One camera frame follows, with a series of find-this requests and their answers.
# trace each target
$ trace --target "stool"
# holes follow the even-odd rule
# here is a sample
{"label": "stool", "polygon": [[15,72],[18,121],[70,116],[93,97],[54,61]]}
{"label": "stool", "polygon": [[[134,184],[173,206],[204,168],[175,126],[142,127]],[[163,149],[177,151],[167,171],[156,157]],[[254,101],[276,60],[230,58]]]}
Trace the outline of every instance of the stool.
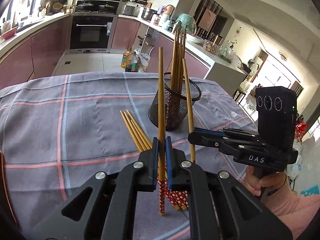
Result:
{"label": "stool", "polygon": [[241,88],[238,87],[237,90],[233,93],[232,98],[235,99],[235,101],[237,102],[238,98],[240,97],[240,95],[244,95],[245,96],[245,91]]}

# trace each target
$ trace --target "camera lens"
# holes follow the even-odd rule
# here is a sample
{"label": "camera lens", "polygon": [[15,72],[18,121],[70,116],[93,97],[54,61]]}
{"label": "camera lens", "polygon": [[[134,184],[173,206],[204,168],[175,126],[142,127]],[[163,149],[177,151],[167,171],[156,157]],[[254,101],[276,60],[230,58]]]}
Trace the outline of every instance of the camera lens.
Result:
{"label": "camera lens", "polygon": [[280,98],[275,99],[275,109],[280,111],[282,109],[282,101]]}
{"label": "camera lens", "polygon": [[259,106],[259,107],[262,106],[262,103],[263,103],[263,102],[262,102],[262,98],[261,98],[260,96],[259,96],[258,99],[257,99],[257,103],[258,103],[258,106]]}
{"label": "camera lens", "polygon": [[271,108],[272,108],[272,100],[271,100],[270,96],[265,96],[264,97],[264,107],[267,110],[271,110]]}

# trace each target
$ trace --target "silver rivet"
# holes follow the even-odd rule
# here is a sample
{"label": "silver rivet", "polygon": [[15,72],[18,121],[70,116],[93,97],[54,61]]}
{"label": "silver rivet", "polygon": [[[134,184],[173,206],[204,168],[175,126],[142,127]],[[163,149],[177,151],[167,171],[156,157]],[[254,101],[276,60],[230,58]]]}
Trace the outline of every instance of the silver rivet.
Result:
{"label": "silver rivet", "polygon": [[219,172],[219,177],[222,179],[227,179],[229,178],[229,173],[227,171],[221,171]]}
{"label": "silver rivet", "polygon": [[133,164],[133,166],[134,166],[134,168],[139,169],[139,168],[142,168],[143,163],[142,163],[142,162],[135,162],[135,163]]}
{"label": "silver rivet", "polygon": [[189,168],[191,166],[191,162],[189,161],[183,161],[181,163],[181,166],[184,167],[184,168]]}
{"label": "silver rivet", "polygon": [[106,174],[104,172],[99,171],[99,172],[96,173],[95,177],[96,177],[96,179],[104,179],[105,176],[106,176]]}

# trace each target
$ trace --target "bundle of chopsticks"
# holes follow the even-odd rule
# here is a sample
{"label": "bundle of chopsticks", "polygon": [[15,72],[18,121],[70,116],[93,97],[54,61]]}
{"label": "bundle of chopsticks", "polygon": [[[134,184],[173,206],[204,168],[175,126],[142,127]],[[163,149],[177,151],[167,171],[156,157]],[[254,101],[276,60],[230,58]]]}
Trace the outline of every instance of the bundle of chopsticks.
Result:
{"label": "bundle of chopsticks", "polygon": [[186,29],[184,29],[184,31],[181,33],[178,30],[174,33],[170,88],[179,94],[181,94],[181,90],[182,90],[182,80],[183,80],[182,59],[184,58],[185,47],[186,47]]}
{"label": "bundle of chopsticks", "polygon": [[[134,144],[136,145],[139,152],[152,149],[152,142],[144,133],[144,131],[142,130],[140,125],[137,123],[137,121],[134,119],[130,111],[127,109],[125,112],[120,111],[120,113],[134,141]],[[165,171],[164,174],[165,174],[164,187],[163,189],[161,189],[161,192],[159,192],[159,196],[163,195],[163,198],[160,196],[160,199],[162,199],[162,202],[160,202],[160,214],[164,214],[164,195],[168,198],[168,200],[176,210],[179,210],[180,208],[182,210],[186,210],[188,207],[187,192],[186,191],[175,192],[175,191],[169,190],[167,172]],[[159,179],[159,167],[158,167],[157,181],[160,185],[161,181]]]}

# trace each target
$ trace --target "white countertop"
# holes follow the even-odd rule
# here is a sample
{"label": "white countertop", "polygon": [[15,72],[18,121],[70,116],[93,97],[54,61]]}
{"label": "white countertop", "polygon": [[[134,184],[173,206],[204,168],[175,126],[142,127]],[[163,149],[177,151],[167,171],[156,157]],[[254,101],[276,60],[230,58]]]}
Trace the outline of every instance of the white countertop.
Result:
{"label": "white countertop", "polygon": [[[162,27],[157,26],[157,25],[153,25],[148,21],[145,21],[141,18],[137,18],[134,16],[127,16],[127,15],[119,15],[119,18],[127,18],[127,19],[132,19],[132,20],[136,20],[139,21],[151,28],[153,28],[154,30],[164,34],[165,36],[171,38],[172,40],[174,39],[174,34],[164,30]],[[186,41],[186,49],[189,50],[190,52],[192,52],[196,57],[200,58],[202,61],[204,61],[205,63],[207,63],[210,67],[212,67],[214,65],[214,63],[219,63],[221,65],[224,65],[228,68],[231,68],[235,71],[238,71],[244,75],[247,75],[246,73],[244,73],[241,69],[233,66],[232,64],[226,62],[225,60],[223,60],[222,58],[211,54],[210,52],[207,52],[204,48],[202,48],[201,46],[195,44],[195,43],[191,43]]]}
{"label": "white countertop", "polygon": [[13,46],[18,44],[20,41],[31,35],[32,33],[36,32],[37,30],[49,25],[50,23],[53,23],[57,20],[63,19],[65,17],[68,17],[69,14],[64,13],[56,13],[52,16],[45,16],[41,22],[38,22],[29,28],[26,28],[25,30],[16,33],[12,38],[8,40],[2,40],[0,41],[0,58],[7,53]]}

